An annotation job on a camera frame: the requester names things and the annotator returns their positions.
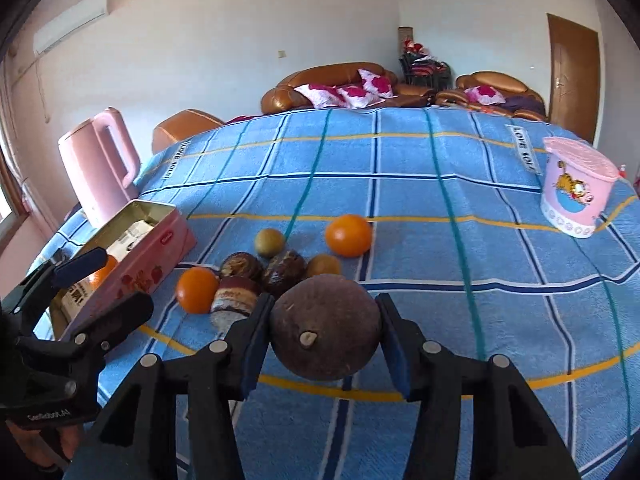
yellow stripe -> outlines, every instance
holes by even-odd
[[[636,195],[631,195],[629,198],[627,198],[624,202],[621,202],[620,204],[618,204],[618,206],[611,212],[611,214],[609,215],[609,218],[607,218],[606,222],[603,222],[601,225],[599,225],[598,227],[596,227],[596,231],[602,231],[603,229],[606,229],[607,226],[613,222],[616,219],[616,216],[618,216],[620,214],[620,212],[629,204],[631,204],[634,200],[636,200],[638,197]]]
[[[382,138],[382,137],[396,137],[401,139],[427,139],[430,134],[412,134],[412,133],[379,133],[379,134],[354,134],[354,135],[343,135],[343,136],[329,136],[325,137],[325,140],[355,140],[355,139],[373,139],[373,138]],[[503,146],[505,148],[515,148],[516,145],[511,142],[502,142],[501,140],[493,140],[493,139],[481,139],[481,137],[475,136],[473,134],[464,134],[462,132],[439,132],[437,134],[433,134],[434,137],[465,137],[467,139],[473,140],[484,140],[484,142],[488,142],[489,144],[495,144],[496,146]],[[236,146],[236,150],[244,150],[246,148],[256,148],[258,146],[270,146],[271,144],[279,144],[281,142],[305,142],[310,140],[320,140],[320,137],[317,136],[309,136],[309,137],[285,137],[283,139],[276,140],[262,140],[260,142],[249,142],[247,144],[239,144]],[[233,146],[227,146],[226,148],[216,148],[215,150],[209,150],[208,152],[200,152],[200,153],[190,153],[189,155],[183,155],[182,158],[193,158],[196,156],[204,156],[204,155],[212,155],[213,153],[222,153],[229,152],[232,150]],[[545,153],[543,148],[534,148],[535,152]],[[169,164],[171,159],[164,160],[160,162],[160,164],[149,168],[143,173],[146,175],[147,173],[151,173],[152,171],[157,170],[160,166],[164,164]]]
[[[249,213],[211,213],[211,214],[199,214],[190,216],[191,219],[206,219],[206,218],[244,218],[247,220],[266,220],[266,221],[289,221],[291,216],[286,215],[252,215]],[[298,216],[296,219],[306,222],[331,222],[335,220],[337,216],[319,216],[319,215],[307,215]],[[449,217],[446,216],[374,216],[370,219],[372,222],[432,222],[432,223],[446,223],[449,222]],[[539,231],[551,231],[559,233],[560,231],[550,225],[538,225],[538,224],[516,224],[515,222],[504,222],[501,220],[489,220],[487,218],[481,218],[476,215],[456,216],[456,222],[469,222],[475,221],[481,224],[498,226],[498,227],[510,227],[512,229],[529,229]]]
[[[138,327],[138,330],[140,330],[140,332],[142,332],[143,334],[146,334],[149,337],[152,337],[153,339],[157,339],[158,341],[164,343],[169,348],[173,348],[174,350],[177,350],[178,352],[180,352],[183,355],[194,355],[195,354],[195,350],[192,350],[191,348],[189,348],[188,346],[183,345],[182,343],[178,343],[175,339],[171,339],[167,335],[164,335],[164,334],[161,334],[159,332],[156,332],[154,329],[152,329],[151,327],[149,327],[147,325],[140,325]]]
[[[640,351],[640,342],[636,343],[635,345],[627,348],[623,354],[625,356],[625,358],[637,353],[638,351]],[[617,365],[620,362],[620,356],[616,355],[615,357],[612,357],[611,359],[607,359],[606,361],[602,361],[590,366],[585,366],[583,368],[576,368],[572,373],[570,374],[561,374],[561,375],[556,375],[556,376],[552,376],[552,377],[545,377],[542,379],[532,379],[527,381],[527,383],[529,383],[529,386],[531,386],[533,389],[539,389],[539,388],[548,388],[550,386],[558,386],[559,384],[564,384],[564,383],[568,383],[571,381],[575,381],[578,379],[581,379],[583,377],[587,377],[593,374],[596,374],[598,372],[601,372],[603,370],[607,370],[608,368],[611,368],[615,365]]]
[[[193,351],[188,346],[178,343],[176,340],[166,336],[165,334],[158,333],[147,325],[142,325],[138,328],[140,332],[157,339],[164,343],[169,348],[177,350],[184,355],[193,355]],[[640,342],[627,348],[623,354],[625,358],[630,357],[640,351]],[[549,388],[551,386],[559,386],[560,384],[569,383],[578,379],[596,374],[603,370],[607,370],[620,362],[620,356],[612,357],[606,361],[602,361],[590,366],[582,368],[576,368],[571,374],[559,374],[551,377],[544,377],[540,379],[529,379],[527,383],[533,390],[539,390],[542,388]],[[292,381],[290,379],[283,379],[280,377],[274,377],[271,375],[261,374],[258,378],[258,382],[262,384],[268,384],[269,386],[275,386],[277,388],[283,388],[286,390],[293,390],[302,394],[318,395],[324,397],[334,397],[338,399],[347,400],[366,400],[368,402],[401,402],[402,396],[398,392],[373,392],[368,390],[350,390],[345,391],[340,388],[332,386],[320,386],[318,384],[301,383],[299,381]],[[463,399],[470,399],[471,396],[463,396]]]

throw pillow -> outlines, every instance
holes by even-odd
[[[336,90],[347,103],[347,108],[350,108],[351,110],[365,108],[369,105],[374,105],[384,101],[384,99],[381,99],[377,95],[373,95],[371,92],[367,92],[362,86],[358,85],[338,86]]]
[[[499,105],[505,102],[504,96],[489,85],[474,86],[465,90],[466,96],[472,103],[481,105]]]
[[[391,86],[391,81],[383,75],[377,75],[363,68],[358,69],[360,78],[362,78],[362,87],[373,95],[389,99],[396,97]]]
[[[507,97],[506,101],[500,106],[500,108],[504,108],[512,113],[517,112],[518,110],[531,110],[543,117],[546,116],[545,105],[537,99],[525,95]]]
[[[347,104],[344,98],[338,94],[335,87],[308,84],[294,88],[296,92],[300,92],[304,97],[311,101],[314,108],[327,108],[331,106],[337,106],[341,108],[347,108]]]

window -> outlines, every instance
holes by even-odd
[[[0,152],[0,253],[26,218],[20,189]]]

bedspread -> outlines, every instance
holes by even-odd
[[[523,127],[534,161],[514,145]],[[559,127],[455,108],[299,110],[230,124],[152,158],[140,198],[173,203],[196,247],[154,293],[152,319],[110,355],[102,401],[146,352],[171,359],[216,338],[206,316],[177,305],[183,269],[253,251],[255,234],[290,232],[305,258],[345,213],[368,217],[374,243],[343,260],[371,294],[389,292],[427,339],[485,359],[500,352],[529,380],[583,476],[601,479],[640,424],[640,205],[619,180],[593,237],[543,217],[545,136]],[[92,234],[76,213],[45,247],[72,254]],[[394,391],[382,351],[343,381],[315,383],[270,350],[257,389],[234,406],[246,477],[399,479],[418,406]],[[178,466],[188,468],[178,400]],[[472,405],[463,400],[457,475],[470,468]]]

person's hand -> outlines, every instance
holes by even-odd
[[[40,467],[51,467],[54,464],[59,466],[66,466],[63,460],[49,447],[49,445],[40,436],[40,431],[37,430],[23,430],[18,428],[11,421],[6,422],[9,431],[14,436],[20,449],[25,456],[31,460],[34,464]],[[58,428],[60,434],[60,444],[62,451],[68,460],[73,458],[80,439],[84,433],[82,426],[67,426],[65,428]]]

